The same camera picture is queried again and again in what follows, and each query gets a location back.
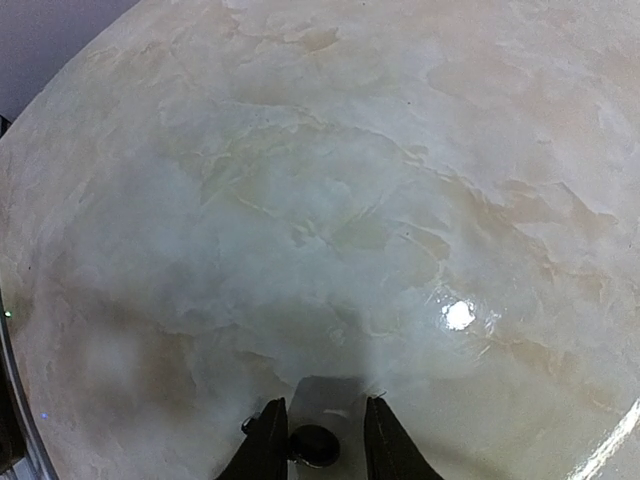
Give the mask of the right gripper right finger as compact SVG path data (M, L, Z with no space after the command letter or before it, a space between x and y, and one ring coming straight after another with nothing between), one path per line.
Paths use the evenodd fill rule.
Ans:
M367 398L363 430L368 479L440 478L382 397Z

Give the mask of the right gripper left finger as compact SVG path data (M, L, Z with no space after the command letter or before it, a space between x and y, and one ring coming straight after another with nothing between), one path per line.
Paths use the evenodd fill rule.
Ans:
M220 480L284 480L288 475L288 416L284 398L270 400Z

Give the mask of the black stem earbud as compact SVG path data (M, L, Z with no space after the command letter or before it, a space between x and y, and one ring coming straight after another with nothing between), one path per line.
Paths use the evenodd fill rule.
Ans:
M340 453L337 437L321 425L301 425L289 436L289 459L295 463L326 468L338 461Z

